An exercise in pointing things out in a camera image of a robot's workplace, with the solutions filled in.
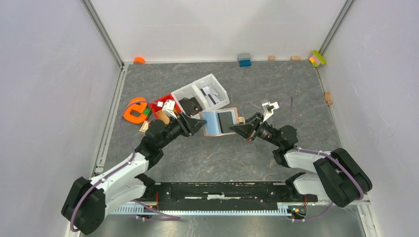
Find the dark gray panel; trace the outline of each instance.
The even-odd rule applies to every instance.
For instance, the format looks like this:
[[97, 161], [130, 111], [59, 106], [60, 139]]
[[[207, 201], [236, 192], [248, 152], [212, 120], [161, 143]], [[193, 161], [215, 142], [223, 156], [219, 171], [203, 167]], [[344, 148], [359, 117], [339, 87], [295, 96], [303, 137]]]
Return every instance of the dark gray panel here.
[[[105, 170], [130, 154], [119, 132], [119, 116], [134, 97], [158, 99], [201, 77], [213, 73], [226, 89], [230, 105], [239, 115], [262, 112], [261, 101], [282, 101], [294, 97], [294, 120], [299, 146], [332, 150], [339, 146], [323, 89], [309, 61], [253, 62], [240, 68], [237, 62], [145, 64], [128, 67], [118, 108], [118, 117], [109, 144]], [[275, 127], [290, 124], [289, 103], [269, 119]], [[137, 146], [143, 136], [140, 126], [123, 121], [124, 132]], [[165, 156], [147, 172], [156, 181], [278, 181], [299, 170], [278, 166], [272, 157], [275, 146], [262, 140], [247, 142], [238, 135], [179, 137], [166, 148]]]
[[[309, 206], [308, 215], [326, 207]], [[182, 216], [181, 221], [145, 222], [129, 215], [110, 215], [88, 237], [363, 237], [356, 206], [334, 206], [325, 216], [292, 223], [283, 216]]]

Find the green toy block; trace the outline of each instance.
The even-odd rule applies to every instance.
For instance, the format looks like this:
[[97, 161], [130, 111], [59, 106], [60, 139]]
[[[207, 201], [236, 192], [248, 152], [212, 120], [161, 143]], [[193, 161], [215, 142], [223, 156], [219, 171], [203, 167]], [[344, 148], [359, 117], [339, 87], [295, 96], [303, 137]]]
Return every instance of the green toy block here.
[[144, 115], [150, 115], [150, 113], [151, 113], [151, 110], [149, 108], [145, 108], [143, 111]]

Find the red container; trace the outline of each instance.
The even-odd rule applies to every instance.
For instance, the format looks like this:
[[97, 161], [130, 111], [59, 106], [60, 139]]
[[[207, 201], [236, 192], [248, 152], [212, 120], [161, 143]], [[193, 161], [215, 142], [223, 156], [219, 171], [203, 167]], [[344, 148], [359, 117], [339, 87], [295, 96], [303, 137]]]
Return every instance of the red container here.
[[[166, 102], [166, 100], [174, 100], [174, 98], [173, 98], [173, 96], [171, 95], [171, 94], [169, 94], [169, 95], [165, 95], [165, 96], [163, 96], [162, 98], [160, 98], [160, 99], [157, 99], [157, 100], [155, 100], [154, 102], [159, 102], [159, 101], [161, 101], [161, 102]], [[162, 108], [161, 107], [158, 107], [157, 105], [155, 105], [155, 104], [149, 104], [150, 105], [150, 109], [151, 109], [151, 111], [153, 111], [153, 114], [154, 114], [154, 117], [156, 117], [156, 119], [158, 119], [159, 117], [157, 116], [157, 112], [158, 111], [160, 111], [160, 110], [162, 110]], [[177, 112], [177, 113], [180, 113], [180, 107], [179, 107], [179, 105], [176, 103], [176, 101], [175, 101], [175, 103], [174, 103], [174, 108], [176, 109], [176, 111], [175, 112]]]

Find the white plastic bin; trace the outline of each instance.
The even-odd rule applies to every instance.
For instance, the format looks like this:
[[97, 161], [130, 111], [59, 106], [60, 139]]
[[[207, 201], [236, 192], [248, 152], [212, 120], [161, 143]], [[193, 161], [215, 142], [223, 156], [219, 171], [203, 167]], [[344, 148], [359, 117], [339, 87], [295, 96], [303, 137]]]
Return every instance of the white plastic bin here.
[[[220, 99], [220, 102], [211, 106], [204, 97], [203, 93], [200, 91], [203, 87], [211, 85], [213, 89], [218, 93], [217, 98]], [[193, 83], [186, 85], [178, 90], [175, 90], [171, 93], [176, 103], [183, 110], [182, 106], [179, 104], [179, 100], [183, 98], [192, 98], [195, 97], [198, 103], [201, 105], [203, 111], [216, 111], [224, 106], [230, 104], [228, 99], [227, 91], [224, 87], [218, 82], [217, 78], [213, 74], [209, 74], [201, 79], [194, 81]], [[193, 118], [199, 118], [199, 115], [194, 115]]]

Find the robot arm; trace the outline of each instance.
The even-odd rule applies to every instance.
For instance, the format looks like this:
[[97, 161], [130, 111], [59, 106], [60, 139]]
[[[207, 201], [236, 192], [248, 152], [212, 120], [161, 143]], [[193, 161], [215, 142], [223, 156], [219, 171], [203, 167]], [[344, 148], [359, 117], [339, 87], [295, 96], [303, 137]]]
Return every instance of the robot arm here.
[[372, 189], [368, 176], [358, 166], [350, 154], [343, 148], [332, 152], [313, 152], [296, 147], [298, 142], [296, 129], [285, 125], [279, 129], [266, 122], [276, 108], [275, 103], [262, 104], [265, 113], [256, 113], [245, 123], [230, 126], [230, 129], [253, 141], [259, 137], [275, 146], [273, 156], [277, 164], [288, 168], [302, 168], [308, 173], [297, 174], [288, 179], [288, 184], [301, 194], [315, 194], [318, 199], [330, 199], [337, 206], [345, 207], [360, 197], [360, 192], [350, 178], [331, 160], [331, 156], [346, 169], [361, 187], [363, 193]]
[[205, 120], [190, 118], [185, 114], [171, 118], [167, 126], [158, 119], [151, 121], [140, 145], [135, 149], [134, 158], [131, 159], [131, 154], [107, 172], [90, 180], [83, 177], [77, 179], [70, 189], [61, 214], [71, 220], [82, 196], [94, 184], [102, 181], [85, 198], [74, 221], [74, 225], [83, 234], [92, 233], [114, 209], [144, 195], [150, 179], [144, 172], [162, 158], [162, 148], [180, 135], [194, 135], [205, 123]]

